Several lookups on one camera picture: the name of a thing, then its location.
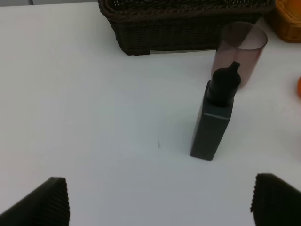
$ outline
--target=black bottle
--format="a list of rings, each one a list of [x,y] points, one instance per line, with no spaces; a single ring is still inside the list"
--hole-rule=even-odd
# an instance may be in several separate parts
[[[228,68],[217,69],[208,81],[192,139],[192,157],[213,159],[230,121],[234,96],[241,83],[237,73],[239,66],[234,61]]]

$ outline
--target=orange basket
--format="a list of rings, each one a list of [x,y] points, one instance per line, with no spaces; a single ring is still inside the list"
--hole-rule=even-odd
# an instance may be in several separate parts
[[[265,18],[275,33],[286,42],[301,42],[301,19],[286,9],[287,0],[276,0],[276,7]]]

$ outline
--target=brown cup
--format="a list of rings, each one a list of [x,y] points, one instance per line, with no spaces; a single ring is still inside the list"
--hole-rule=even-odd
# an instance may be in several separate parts
[[[256,25],[247,22],[233,22],[226,25],[215,53],[211,76],[219,68],[229,67],[233,61],[240,63],[238,74],[240,86],[250,79],[257,61],[268,42],[266,33]]]

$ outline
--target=bottle cap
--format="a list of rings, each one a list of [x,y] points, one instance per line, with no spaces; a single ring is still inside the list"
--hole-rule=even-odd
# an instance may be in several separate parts
[[[225,107],[233,103],[238,86],[241,83],[237,73],[240,63],[234,61],[228,68],[217,69],[210,81],[206,97],[209,102],[219,107]]]

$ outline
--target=translucent cup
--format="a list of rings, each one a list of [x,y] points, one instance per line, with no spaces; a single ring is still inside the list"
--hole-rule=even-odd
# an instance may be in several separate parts
[[[247,22],[226,25],[215,53],[211,76],[215,70],[229,67],[236,61],[240,63],[238,69],[241,77],[240,86],[246,85],[267,43],[266,33],[256,25]]]

